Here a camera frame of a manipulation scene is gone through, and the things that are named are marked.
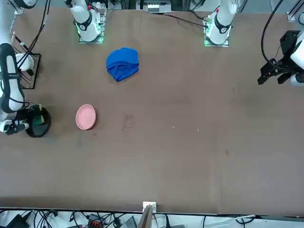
black wire rack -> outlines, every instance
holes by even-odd
[[[16,36],[15,33],[13,33],[12,40],[12,46],[16,54],[22,54],[27,52],[28,47]],[[30,52],[29,56],[31,56],[34,60],[34,67],[27,71],[19,71],[19,86],[21,89],[35,89],[36,86],[41,54]]]

pink bowl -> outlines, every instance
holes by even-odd
[[[81,130],[89,130],[96,121],[96,112],[90,104],[84,104],[76,113],[76,124]]]

blue towel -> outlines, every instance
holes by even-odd
[[[111,52],[106,59],[106,70],[116,82],[120,82],[138,71],[137,51],[128,47]]]

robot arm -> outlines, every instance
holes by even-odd
[[[32,8],[37,0],[0,1],[0,131],[6,132],[12,123],[6,120],[9,114],[20,110],[24,104],[24,94],[19,87],[19,70],[14,49],[11,45],[10,23],[14,15],[13,7]]]
[[[64,0],[64,2],[71,9],[80,37],[86,42],[95,40],[101,34],[101,30],[97,29],[100,14],[93,9],[88,10],[86,0]]]
[[[211,14],[212,24],[206,33],[212,43],[216,45],[225,43],[237,10],[236,0],[221,0],[220,7]]]
[[[271,59],[261,68],[261,77],[257,80],[262,85],[268,78],[278,76],[278,83],[290,79],[296,86],[304,86],[304,33],[287,31],[280,39],[283,58]]]

brown table surface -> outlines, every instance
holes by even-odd
[[[42,12],[17,17],[27,44]],[[162,212],[302,215],[304,90],[275,77],[257,84],[268,17],[237,14],[223,48],[204,47],[202,29],[183,21],[115,10],[101,46],[78,44],[69,9],[52,8],[35,47],[37,87],[25,91],[52,126],[41,139],[1,134],[0,205],[140,211],[156,201]],[[289,29],[286,15],[274,16],[269,58]],[[121,47],[135,48],[140,66],[117,83],[105,61]],[[81,131],[75,114],[86,103],[98,121]]]

